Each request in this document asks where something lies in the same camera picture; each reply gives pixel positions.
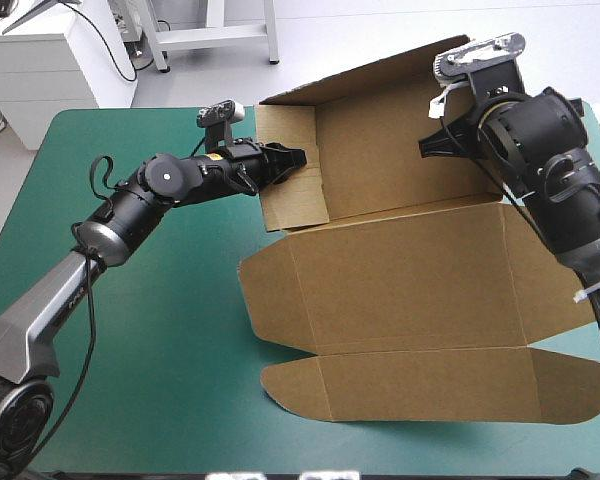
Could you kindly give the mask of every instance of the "white furniture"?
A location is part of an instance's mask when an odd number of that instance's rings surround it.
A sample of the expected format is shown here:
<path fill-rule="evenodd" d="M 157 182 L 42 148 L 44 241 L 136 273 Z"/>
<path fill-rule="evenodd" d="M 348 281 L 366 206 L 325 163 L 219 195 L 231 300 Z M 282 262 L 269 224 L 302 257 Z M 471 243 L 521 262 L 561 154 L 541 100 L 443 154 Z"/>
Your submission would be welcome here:
<path fill-rule="evenodd" d="M 156 67 L 168 72 L 166 52 L 234 45 L 236 43 L 269 42 L 269 61 L 278 63 L 278 35 L 274 0 L 264 1 L 265 23 L 256 25 L 224 26 L 224 1 L 207 0 L 206 28 L 160 31 L 151 0 L 135 0 Z"/>
<path fill-rule="evenodd" d="M 0 111 L 29 150 L 39 148 L 53 117 L 80 108 L 129 107 L 137 82 L 115 70 L 93 28 L 64 5 L 2 35 L 34 0 L 19 0 L 0 21 Z M 78 9 L 100 29 L 128 78 L 134 71 L 104 0 L 84 0 Z"/>

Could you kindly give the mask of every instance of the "white cable tie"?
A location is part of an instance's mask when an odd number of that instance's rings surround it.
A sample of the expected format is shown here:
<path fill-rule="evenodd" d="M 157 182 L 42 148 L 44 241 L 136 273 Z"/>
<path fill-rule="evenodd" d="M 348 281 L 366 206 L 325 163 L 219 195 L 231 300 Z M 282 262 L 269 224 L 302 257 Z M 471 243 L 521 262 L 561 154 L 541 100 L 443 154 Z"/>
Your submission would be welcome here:
<path fill-rule="evenodd" d="M 578 290 L 576 294 L 573 296 L 573 301 L 576 303 L 580 303 L 585 300 L 590 294 L 595 292 L 596 290 L 600 290 L 600 281 L 594 283 L 590 287 L 583 288 L 582 290 Z"/>
<path fill-rule="evenodd" d="M 468 87 L 469 82 L 463 80 L 461 82 L 452 83 L 447 85 L 442 93 L 437 97 L 433 98 L 429 102 L 429 118 L 442 118 L 444 117 L 444 109 L 447 105 L 447 95 L 451 93 L 452 90 L 462 87 Z"/>

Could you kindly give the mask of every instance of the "white drawer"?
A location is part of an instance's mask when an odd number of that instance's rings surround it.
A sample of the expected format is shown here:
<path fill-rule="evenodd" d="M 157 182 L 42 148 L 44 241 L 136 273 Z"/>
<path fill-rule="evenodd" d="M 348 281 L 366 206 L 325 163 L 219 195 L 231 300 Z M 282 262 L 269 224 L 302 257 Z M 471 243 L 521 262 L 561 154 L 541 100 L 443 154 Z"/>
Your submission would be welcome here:
<path fill-rule="evenodd" d="M 0 102 L 0 111 L 29 150 L 40 148 L 51 120 L 58 113 L 84 108 L 98 108 L 98 105 L 95 100 Z"/>
<path fill-rule="evenodd" d="M 66 40 L 0 42 L 0 73 L 80 70 Z"/>
<path fill-rule="evenodd" d="M 0 73 L 0 102 L 92 98 L 93 93 L 79 70 Z"/>

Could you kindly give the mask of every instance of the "corrugated cardboard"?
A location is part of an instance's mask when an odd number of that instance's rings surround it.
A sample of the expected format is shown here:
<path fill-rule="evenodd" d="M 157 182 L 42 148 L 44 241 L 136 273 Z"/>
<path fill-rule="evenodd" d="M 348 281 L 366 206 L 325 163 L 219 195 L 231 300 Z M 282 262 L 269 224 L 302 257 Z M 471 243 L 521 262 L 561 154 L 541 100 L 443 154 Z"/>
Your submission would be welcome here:
<path fill-rule="evenodd" d="M 262 373 L 296 414 L 564 424 L 600 412 L 599 363 L 529 347 L 593 320 L 571 300 L 575 276 L 471 163 L 420 158 L 417 139 L 439 128 L 431 61 L 465 40 L 257 108 L 260 140 L 309 156 L 261 199 L 269 229 L 294 230 L 240 267 L 256 335 L 317 355 Z"/>
<path fill-rule="evenodd" d="M 401 53 L 257 106 L 258 140 L 307 148 L 310 160 L 304 172 L 262 193 L 267 230 L 488 191 L 469 160 L 423 161 L 418 151 L 418 139 L 440 128 L 427 116 L 428 100 L 440 93 L 431 74 L 435 52 L 466 41 L 454 37 Z M 449 120 L 470 102 L 467 91 L 453 92 Z"/>

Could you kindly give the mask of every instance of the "white floor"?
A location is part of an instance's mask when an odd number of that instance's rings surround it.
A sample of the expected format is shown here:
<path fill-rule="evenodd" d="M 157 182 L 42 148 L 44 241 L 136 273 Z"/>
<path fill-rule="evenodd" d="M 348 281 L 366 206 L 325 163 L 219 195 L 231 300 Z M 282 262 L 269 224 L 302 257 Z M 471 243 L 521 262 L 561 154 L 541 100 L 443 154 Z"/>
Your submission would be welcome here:
<path fill-rule="evenodd" d="M 173 28 L 199 25 L 196 0 L 154 0 Z M 520 69 L 530 93 L 551 84 L 594 104 L 600 119 L 600 1 L 279 0 L 281 63 L 266 45 L 172 53 L 171 73 L 140 72 L 134 107 L 180 107 L 269 95 L 437 39 L 466 33 L 527 38 Z M 227 0 L 229 24 L 262 19 L 261 0 Z M 30 167 L 12 131 L 0 134 L 0 230 Z"/>

